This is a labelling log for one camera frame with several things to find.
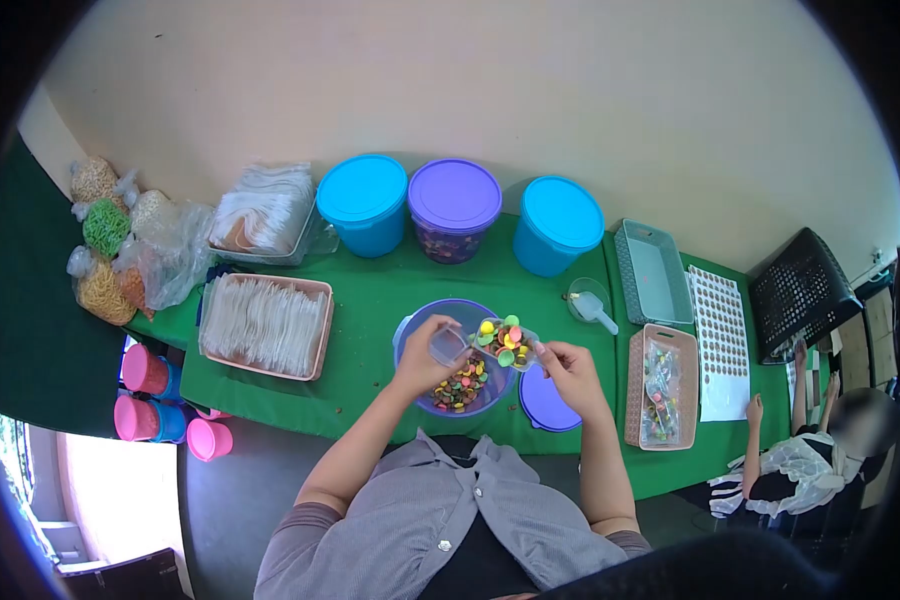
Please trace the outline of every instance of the green tablecloth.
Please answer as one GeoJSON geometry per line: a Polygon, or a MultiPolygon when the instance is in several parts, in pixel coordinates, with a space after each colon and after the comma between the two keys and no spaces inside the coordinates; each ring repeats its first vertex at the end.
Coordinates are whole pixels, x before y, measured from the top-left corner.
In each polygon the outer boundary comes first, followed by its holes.
{"type": "MultiPolygon", "coordinates": [[[[201,356],[197,330],[190,342],[180,383],[189,401],[224,412],[328,438],[339,438],[394,375],[392,339],[396,327],[420,306],[444,298],[465,298],[498,315],[515,314],[545,340],[586,346],[612,399],[616,387],[614,341],[600,324],[582,323],[561,298],[579,277],[607,283],[600,247],[581,256],[562,275],[545,279],[516,262],[512,240],[516,217],[503,215],[484,238],[477,256],[462,265],[438,265],[426,258],[408,228],[395,251],[376,259],[358,258],[346,248],[308,257],[298,269],[262,268],[259,273],[328,282],[336,308],[320,378],[303,383],[221,365],[201,356]]],[[[421,426],[431,435],[488,434],[524,454],[580,451],[580,429],[549,433],[531,426],[519,407],[516,387],[485,413],[446,418],[411,406],[392,441],[407,442],[421,426]],[[516,410],[509,407],[516,405],[516,410]]]]}
{"type": "MultiPolygon", "coordinates": [[[[745,420],[710,421],[696,424],[696,438],[693,447],[672,452],[647,452],[623,443],[624,415],[627,412],[627,371],[630,354],[630,339],[639,330],[627,320],[620,267],[617,263],[613,234],[603,237],[603,253],[609,269],[610,301],[613,305],[615,321],[620,326],[617,335],[617,388],[616,411],[617,430],[620,435],[626,471],[630,475],[633,495],[648,498],[666,494],[727,472],[727,463],[741,456],[747,450],[748,427],[745,420]]],[[[757,346],[754,329],[754,312],[748,290],[748,279],[744,273],[714,264],[708,260],[681,254],[683,266],[694,265],[722,278],[737,282],[743,298],[746,341],[750,359],[750,393],[760,393],[763,401],[763,420],[760,424],[760,447],[766,449],[790,436],[790,391],[788,390],[785,366],[761,366],[756,363],[757,346]]],[[[693,325],[684,325],[680,330],[696,335],[693,325]]],[[[826,388],[829,367],[820,365],[820,387],[826,388]]]]}

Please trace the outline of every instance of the cream wall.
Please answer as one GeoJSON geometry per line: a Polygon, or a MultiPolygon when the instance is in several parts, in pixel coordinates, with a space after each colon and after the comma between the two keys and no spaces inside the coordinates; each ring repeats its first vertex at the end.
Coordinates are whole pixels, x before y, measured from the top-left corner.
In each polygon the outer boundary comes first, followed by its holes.
{"type": "Polygon", "coordinates": [[[869,105],[796,0],[99,0],[44,79],[79,145],[216,203],[256,158],[382,152],[586,186],[742,271],[800,227],[851,279],[900,243],[869,105]]]}

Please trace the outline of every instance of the blue lid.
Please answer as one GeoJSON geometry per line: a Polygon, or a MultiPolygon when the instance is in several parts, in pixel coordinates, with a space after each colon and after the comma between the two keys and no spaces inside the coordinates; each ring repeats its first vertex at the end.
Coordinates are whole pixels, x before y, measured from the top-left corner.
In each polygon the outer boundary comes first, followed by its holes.
{"type": "Polygon", "coordinates": [[[583,186],[562,176],[541,176],[527,186],[520,202],[527,225],[570,253],[593,250],[604,239],[604,211],[583,186]]]}
{"type": "Polygon", "coordinates": [[[407,172],[381,154],[340,162],[316,188],[316,209],[333,225],[372,225],[403,206],[407,172]]]}

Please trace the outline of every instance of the purple lid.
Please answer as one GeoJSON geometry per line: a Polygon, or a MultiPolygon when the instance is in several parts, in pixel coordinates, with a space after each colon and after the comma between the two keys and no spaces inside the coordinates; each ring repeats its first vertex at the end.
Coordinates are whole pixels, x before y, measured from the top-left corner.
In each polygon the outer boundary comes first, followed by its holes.
{"type": "Polygon", "coordinates": [[[520,377],[520,404],[534,427],[560,433],[584,422],[564,403],[553,379],[543,378],[543,367],[533,365],[520,377]]]}
{"type": "Polygon", "coordinates": [[[484,167],[462,158],[431,160],[409,180],[407,205],[420,227],[444,234],[476,234],[503,207],[500,184],[484,167]]]}

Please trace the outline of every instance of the pink plastic container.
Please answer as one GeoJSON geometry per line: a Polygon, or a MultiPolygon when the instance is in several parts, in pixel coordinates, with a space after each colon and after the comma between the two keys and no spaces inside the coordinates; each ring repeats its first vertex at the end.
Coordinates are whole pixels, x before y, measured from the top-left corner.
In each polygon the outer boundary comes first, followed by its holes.
{"type": "Polygon", "coordinates": [[[197,409],[196,414],[207,421],[216,421],[217,419],[229,419],[230,417],[233,417],[233,414],[222,413],[216,408],[211,408],[209,413],[204,413],[204,411],[197,409]]]}
{"type": "Polygon", "coordinates": [[[223,423],[195,418],[187,427],[187,446],[193,456],[209,463],[233,450],[233,434],[223,423]]]}
{"type": "Polygon", "coordinates": [[[149,402],[129,395],[121,395],[113,405],[113,425],[120,439],[127,442],[156,438],[160,430],[156,409],[149,402]]]}
{"type": "Polygon", "coordinates": [[[123,385],[132,392],[162,395],[170,382],[170,370],[143,343],[134,343],[123,354],[123,385]]]}

